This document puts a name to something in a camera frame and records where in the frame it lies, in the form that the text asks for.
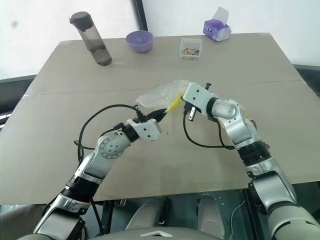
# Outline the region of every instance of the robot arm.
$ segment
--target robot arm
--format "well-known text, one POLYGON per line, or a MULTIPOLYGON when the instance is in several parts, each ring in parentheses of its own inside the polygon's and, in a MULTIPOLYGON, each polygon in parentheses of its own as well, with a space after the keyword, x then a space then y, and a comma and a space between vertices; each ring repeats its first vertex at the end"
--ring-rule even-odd
POLYGON ((261 213, 269 215, 269 231, 276 239, 319 239, 320 225, 297 205, 293 186, 259 136, 245 109, 232 99, 219 99, 192 82, 182 99, 207 118, 216 118, 241 157, 250 178, 249 189, 261 213))
POLYGON ((78 166, 33 233, 56 240, 73 239, 71 235, 79 232, 77 229, 85 224, 80 216, 87 212, 91 199, 115 160, 137 139, 156 140, 161 133, 158 122, 165 114, 165 109, 161 109, 147 115, 146 122, 129 119, 122 129, 102 135, 94 151, 78 166))

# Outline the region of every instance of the transparent plastic bag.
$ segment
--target transparent plastic bag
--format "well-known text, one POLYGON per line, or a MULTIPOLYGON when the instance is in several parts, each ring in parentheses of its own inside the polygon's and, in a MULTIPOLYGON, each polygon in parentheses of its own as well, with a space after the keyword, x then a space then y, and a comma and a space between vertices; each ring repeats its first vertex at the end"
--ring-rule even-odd
POLYGON ((158 86, 139 96, 136 102, 145 108, 173 109, 181 101, 180 97, 185 93, 189 83, 186 80, 175 80, 158 86))

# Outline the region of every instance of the plastic container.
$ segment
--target plastic container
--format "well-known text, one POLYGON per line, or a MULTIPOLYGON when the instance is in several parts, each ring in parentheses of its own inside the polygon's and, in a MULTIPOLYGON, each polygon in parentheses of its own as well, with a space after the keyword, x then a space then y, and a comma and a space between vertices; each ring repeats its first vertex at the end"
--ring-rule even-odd
POLYGON ((136 53, 148 52, 154 45, 154 36, 145 30, 133 31, 125 37, 125 40, 136 53))
POLYGON ((76 12, 71 16, 70 23, 78 30, 96 63, 102 66, 109 65, 112 61, 110 53, 101 39, 90 14, 86 11, 76 12))
POLYGON ((182 38, 179 55, 183 59, 197 60, 201 53, 202 40, 193 38, 182 38))

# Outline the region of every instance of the water bottle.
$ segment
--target water bottle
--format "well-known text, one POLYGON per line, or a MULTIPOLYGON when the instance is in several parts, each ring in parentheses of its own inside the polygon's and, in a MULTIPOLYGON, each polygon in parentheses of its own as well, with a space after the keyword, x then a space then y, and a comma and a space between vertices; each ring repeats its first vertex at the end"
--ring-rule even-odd
POLYGON ((112 60, 110 53, 102 41, 90 14, 86 11, 76 12, 71 16, 70 23, 73 24, 80 33, 96 63, 102 66, 109 65, 112 60))

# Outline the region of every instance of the beige tabletop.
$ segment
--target beige tabletop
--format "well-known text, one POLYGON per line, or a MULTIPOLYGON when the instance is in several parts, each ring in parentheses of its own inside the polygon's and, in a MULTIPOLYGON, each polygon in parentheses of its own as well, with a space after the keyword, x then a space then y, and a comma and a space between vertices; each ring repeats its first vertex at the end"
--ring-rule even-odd
MULTIPOLYGON (((320 180, 320 101, 272 36, 233 34, 220 43, 189 36, 202 39, 198 61, 178 56, 181 38, 156 37, 143 54, 123 38, 106 39, 109 66, 97 65, 82 41, 61 42, 0 132, 0 204, 50 201, 77 167, 73 141, 92 114, 111 104, 133 105, 144 92, 179 79, 209 82, 211 92, 242 103, 292 183, 320 180)), ((182 107, 160 123, 157 141, 138 140, 116 160, 96 200, 247 187, 236 151, 187 140, 182 107)), ((133 117, 130 109, 102 113, 88 125, 83 144, 94 147, 100 133, 133 117)), ((216 124, 202 115, 187 128, 194 140, 219 144, 216 124)))

